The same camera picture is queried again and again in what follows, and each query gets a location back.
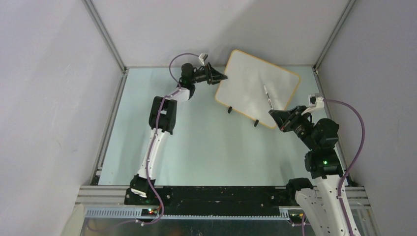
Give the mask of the yellow framed whiteboard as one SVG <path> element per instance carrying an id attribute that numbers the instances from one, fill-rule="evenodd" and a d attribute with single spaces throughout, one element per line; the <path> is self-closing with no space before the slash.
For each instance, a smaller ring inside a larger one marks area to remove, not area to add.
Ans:
<path id="1" fill-rule="evenodd" d="M 228 79 L 220 82 L 216 102 L 271 129 L 277 124 L 268 113 L 263 84 L 274 110 L 286 110 L 301 83 L 299 74 L 240 50 L 231 52 L 224 74 Z"/>

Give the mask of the white whiteboard marker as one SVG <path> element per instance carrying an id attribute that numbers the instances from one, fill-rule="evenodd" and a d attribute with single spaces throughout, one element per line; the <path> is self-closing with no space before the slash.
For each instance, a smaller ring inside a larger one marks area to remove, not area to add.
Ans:
<path id="1" fill-rule="evenodd" d="M 268 105 L 269 105 L 270 109 L 273 110 L 274 109 L 274 106 L 273 106 L 271 97 L 269 95 L 269 92 L 268 92 L 267 87 L 266 87 L 265 84 L 263 84 L 263 88 L 264 88 L 265 95 L 267 97 Z"/>

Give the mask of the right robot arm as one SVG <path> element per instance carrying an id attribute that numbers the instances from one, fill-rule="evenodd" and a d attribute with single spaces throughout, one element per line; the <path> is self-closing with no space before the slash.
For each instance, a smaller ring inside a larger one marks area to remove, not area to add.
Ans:
<path id="1" fill-rule="evenodd" d="M 270 110 L 270 116 L 282 132 L 293 131 L 309 151 L 304 165 L 311 180 L 294 178 L 286 185 L 286 199 L 303 210 L 318 236 L 358 236 L 344 186 L 344 171 L 336 154 L 339 125 L 329 118 L 313 123 L 306 106 L 287 111 Z"/>

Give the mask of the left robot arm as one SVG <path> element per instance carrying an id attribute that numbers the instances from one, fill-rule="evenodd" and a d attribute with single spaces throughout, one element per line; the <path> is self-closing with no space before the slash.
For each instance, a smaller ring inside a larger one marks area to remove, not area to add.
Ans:
<path id="1" fill-rule="evenodd" d="M 160 150 L 164 140 L 169 135 L 173 135 L 178 106 L 192 98 L 197 83 L 206 82 L 209 85 L 216 85 L 226 79 L 228 77 L 214 69 L 210 63 L 199 68 L 185 63 L 181 66 L 181 77 L 175 90 L 153 99 L 149 114 L 149 144 L 129 188 L 142 204 L 149 205 L 155 200 L 154 183 L 160 171 Z"/>

